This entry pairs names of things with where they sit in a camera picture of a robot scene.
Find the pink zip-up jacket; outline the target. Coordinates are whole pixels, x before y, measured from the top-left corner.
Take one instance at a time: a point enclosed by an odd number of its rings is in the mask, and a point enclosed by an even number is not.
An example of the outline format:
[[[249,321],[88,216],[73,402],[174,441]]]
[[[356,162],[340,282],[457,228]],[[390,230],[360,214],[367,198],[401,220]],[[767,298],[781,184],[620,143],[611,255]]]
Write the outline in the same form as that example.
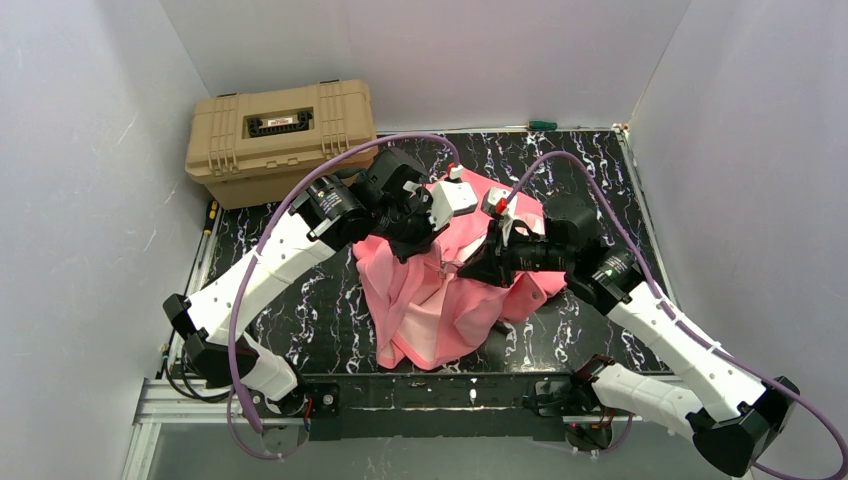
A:
[[[450,222],[431,250],[400,263],[386,240],[353,245],[376,335],[376,359],[392,369],[403,359],[435,369],[480,347],[499,321],[520,323],[566,285],[560,272],[520,272],[500,288],[456,275],[483,241],[481,211]]]

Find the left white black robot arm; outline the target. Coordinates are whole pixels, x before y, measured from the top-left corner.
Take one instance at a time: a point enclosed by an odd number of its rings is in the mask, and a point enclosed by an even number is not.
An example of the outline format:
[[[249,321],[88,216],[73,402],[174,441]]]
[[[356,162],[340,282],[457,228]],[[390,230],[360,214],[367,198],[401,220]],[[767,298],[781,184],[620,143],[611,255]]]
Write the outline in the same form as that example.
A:
[[[246,330],[255,317],[312,267],[373,235],[399,261],[423,254],[462,209],[461,184],[425,187],[425,173],[397,148],[366,169],[345,169],[308,185],[256,246],[217,280],[190,296],[174,294],[163,309],[184,341],[190,365],[212,388],[234,376],[267,399],[282,401],[298,387],[291,363]]]

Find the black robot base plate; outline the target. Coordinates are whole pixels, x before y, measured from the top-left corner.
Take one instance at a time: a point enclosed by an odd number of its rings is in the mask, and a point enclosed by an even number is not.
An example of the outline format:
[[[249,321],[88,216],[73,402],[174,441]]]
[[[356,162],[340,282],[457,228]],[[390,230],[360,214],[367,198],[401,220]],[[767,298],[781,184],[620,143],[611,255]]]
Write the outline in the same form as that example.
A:
[[[268,426],[308,424],[313,441],[529,437],[559,442],[585,429],[607,442],[624,410],[584,407],[567,373],[308,374],[286,399],[248,395]]]

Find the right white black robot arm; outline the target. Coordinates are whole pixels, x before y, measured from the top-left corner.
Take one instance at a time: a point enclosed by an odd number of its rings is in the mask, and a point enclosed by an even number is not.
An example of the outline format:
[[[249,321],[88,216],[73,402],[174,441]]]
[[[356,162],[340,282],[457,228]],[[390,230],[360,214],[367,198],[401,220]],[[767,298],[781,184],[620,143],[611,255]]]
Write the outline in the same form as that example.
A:
[[[716,344],[694,340],[693,324],[631,250],[603,241],[595,213],[584,204],[547,201],[541,232],[518,218],[503,189],[489,190],[481,209],[490,217],[487,233],[460,277],[507,287],[521,272],[560,272],[575,296],[640,338],[681,380],[673,386],[596,355],[564,384],[530,397],[528,407],[540,415],[630,412],[688,438],[727,475],[740,477],[753,467],[793,410],[793,383],[759,380],[725,360]]]

